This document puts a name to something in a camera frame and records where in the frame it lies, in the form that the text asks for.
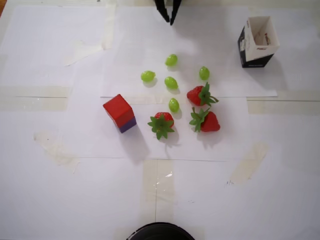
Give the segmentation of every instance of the toy strawberry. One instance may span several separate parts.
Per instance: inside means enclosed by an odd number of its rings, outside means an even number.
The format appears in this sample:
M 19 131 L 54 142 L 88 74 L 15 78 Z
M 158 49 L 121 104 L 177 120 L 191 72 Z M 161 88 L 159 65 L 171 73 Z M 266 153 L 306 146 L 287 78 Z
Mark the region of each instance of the toy strawberry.
M 186 97 L 196 106 L 207 104 L 211 107 L 211 103 L 215 104 L 219 102 L 219 100 L 211 96 L 209 88 L 209 83 L 206 83 L 205 86 L 196 86 L 186 94 Z
M 156 133 L 159 140 L 162 136 L 168 138 L 168 133 L 173 133 L 174 119 L 169 112 L 158 112 L 155 116 L 150 117 L 151 122 L 148 125 L 152 127 L 152 132 Z
M 217 116 L 212 112 L 209 111 L 208 108 L 206 111 L 200 109 L 199 113 L 195 112 L 195 108 L 192 108 L 191 117 L 193 118 L 189 124 L 195 125 L 195 132 L 216 132 L 219 131 L 220 125 L 217 119 Z

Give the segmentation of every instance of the small paper carton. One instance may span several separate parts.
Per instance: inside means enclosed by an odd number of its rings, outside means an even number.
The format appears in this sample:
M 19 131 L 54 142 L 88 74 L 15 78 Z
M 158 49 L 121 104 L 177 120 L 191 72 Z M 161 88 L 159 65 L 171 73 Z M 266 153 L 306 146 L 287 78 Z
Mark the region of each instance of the small paper carton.
M 243 68 L 263 68 L 280 46 L 271 17 L 249 17 L 238 46 Z

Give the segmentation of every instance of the carton opening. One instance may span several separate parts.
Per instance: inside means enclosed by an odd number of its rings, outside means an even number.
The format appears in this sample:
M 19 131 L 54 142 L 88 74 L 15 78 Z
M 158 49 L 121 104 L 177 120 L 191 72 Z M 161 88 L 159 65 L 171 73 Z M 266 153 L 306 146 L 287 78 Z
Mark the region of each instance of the carton opening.
M 270 16 L 249 17 L 251 32 L 257 46 L 279 46 Z

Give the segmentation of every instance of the green grape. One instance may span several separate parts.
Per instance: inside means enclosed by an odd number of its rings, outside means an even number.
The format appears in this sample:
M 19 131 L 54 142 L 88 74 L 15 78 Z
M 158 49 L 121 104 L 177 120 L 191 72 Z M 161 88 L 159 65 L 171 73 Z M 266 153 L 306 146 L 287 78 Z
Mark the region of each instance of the green grape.
M 177 101 L 177 99 L 175 98 L 171 98 L 169 101 L 169 109 L 171 112 L 176 113 L 178 112 L 180 106 L 179 106 L 179 102 Z
M 166 85 L 166 87 L 168 89 L 177 89 L 178 88 L 177 81 L 171 76 L 168 76 L 164 79 L 164 84 Z
M 170 56 L 168 56 L 166 58 L 165 61 L 165 65 L 169 66 L 169 67 L 173 67 L 174 65 L 176 65 L 178 62 L 178 57 L 175 54 L 171 54 Z
M 202 80 L 207 80 L 210 76 L 210 71 L 208 68 L 206 68 L 205 66 L 203 66 L 202 68 L 200 68 L 199 71 L 199 76 Z
M 141 73 L 141 80 L 148 83 L 155 78 L 156 74 L 153 71 L 144 71 Z

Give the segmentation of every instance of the green strawberry calyx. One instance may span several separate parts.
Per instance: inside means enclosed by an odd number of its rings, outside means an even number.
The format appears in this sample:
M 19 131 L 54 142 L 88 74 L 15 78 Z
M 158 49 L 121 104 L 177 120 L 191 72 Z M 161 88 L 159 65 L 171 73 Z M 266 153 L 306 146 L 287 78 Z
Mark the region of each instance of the green strawberry calyx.
M 151 122 L 148 122 L 148 125 L 152 127 L 151 131 L 156 134 L 156 139 L 160 140 L 162 136 L 167 139 L 168 133 L 174 132 L 174 130 L 170 127 L 174 121 L 166 121 L 164 114 L 162 114 L 159 118 L 151 116 L 150 119 Z
M 198 97 L 201 99 L 201 105 L 208 104 L 211 107 L 211 104 L 216 104 L 219 102 L 214 96 L 211 96 L 209 92 L 210 84 L 206 83 L 205 86 L 202 88 L 201 92 L 199 93 Z
M 203 109 L 200 109 L 199 113 L 196 113 L 195 108 L 194 107 L 192 108 L 192 111 L 193 111 L 191 113 L 192 120 L 189 122 L 189 124 L 195 126 L 194 128 L 195 132 L 200 132 L 201 124 L 205 121 L 205 118 L 209 113 L 209 109 L 210 107 L 205 111 Z

